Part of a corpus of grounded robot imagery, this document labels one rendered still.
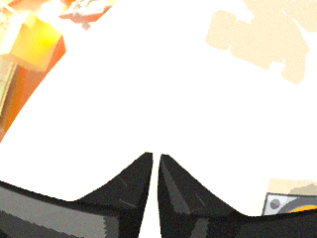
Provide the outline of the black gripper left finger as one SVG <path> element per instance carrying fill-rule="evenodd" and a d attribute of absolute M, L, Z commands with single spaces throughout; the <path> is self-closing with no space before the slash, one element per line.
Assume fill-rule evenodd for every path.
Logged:
<path fill-rule="evenodd" d="M 145 151 L 76 201 L 0 179 L 0 233 L 12 238 L 139 238 L 154 165 L 154 152 Z"/>

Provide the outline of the orange and yellow round plate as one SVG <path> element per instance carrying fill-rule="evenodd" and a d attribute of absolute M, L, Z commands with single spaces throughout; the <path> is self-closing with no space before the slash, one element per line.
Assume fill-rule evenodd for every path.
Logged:
<path fill-rule="evenodd" d="M 286 213 L 292 213 L 292 211 L 302 211 L 302 210 L 308 210 L 308 209 L 317 209 L 317 205 L 301 205 L 296 206 L 294 209 L 286 211 Z"/>

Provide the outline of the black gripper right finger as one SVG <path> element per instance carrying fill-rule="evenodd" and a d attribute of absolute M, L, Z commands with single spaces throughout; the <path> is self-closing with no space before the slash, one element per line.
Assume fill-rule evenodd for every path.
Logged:
<path fill-rule="evenodd" d="M 242 214 L 171 155 L 159 154 L 158 226 L 161 238 L 316 238 L 317 209 Z"/>

